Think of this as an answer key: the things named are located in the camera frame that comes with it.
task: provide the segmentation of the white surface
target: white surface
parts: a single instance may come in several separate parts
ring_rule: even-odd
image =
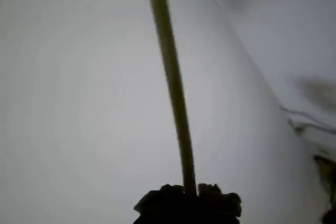
[[[217,1],[230,10],[238,37],[280,103],[336,127],[335,110],[312,102],[300,86],[302,81],[330,84],[329,96],[336,103],[335,1]]]
[[[313,165],[213,0],[171,0],[196,179],[242,223],[316,223]],[[181,183],[148,0],[0,0],[0,222],[131,223]]]

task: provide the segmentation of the white ceiling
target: white ceiling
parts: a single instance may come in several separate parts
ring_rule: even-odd
[[[336,127],[336,0],[217,1],[282,106]]]

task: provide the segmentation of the wooden stick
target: wooden stick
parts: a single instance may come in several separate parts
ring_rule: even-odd
[[[196,197],[192,144],[167,0],[151,0],[179,140],[185,193]]]

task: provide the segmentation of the white wall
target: white wall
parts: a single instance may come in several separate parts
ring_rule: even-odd
[[[196,179],[242,223],[316,223],[309,157],[214,0],[171,0]],[[181,183],[148,0],[0,0],[0,222],[130,223]]]
[[[336,104],[335,1],[217,1],[230,10],[239,38],[281,104],[336,126],[335,109],[316,103],[306,84],[326,85],[328,91],[314,95],[327,92]]]

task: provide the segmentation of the dark object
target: dark object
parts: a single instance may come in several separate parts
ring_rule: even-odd
[[[335,224],[336,223],[336,209],[331,209],[322,217],[323,224]]]
[[[335,224],[336,223],[336,163],[321,157],[315,156],[315,162],[319,166],[319,173],[322,185],[326,192],[329,194],[329,204],[331,209],[327,211],[321,222],[323,224]]]
[[[242,203],[236,193],[222,194],[215,184],[199,184],[199,196],[191,197],[180,185],[162,186],[146,194],[134,210],[140,217],[134,224],[149,223],[225,223],[239,224]]]

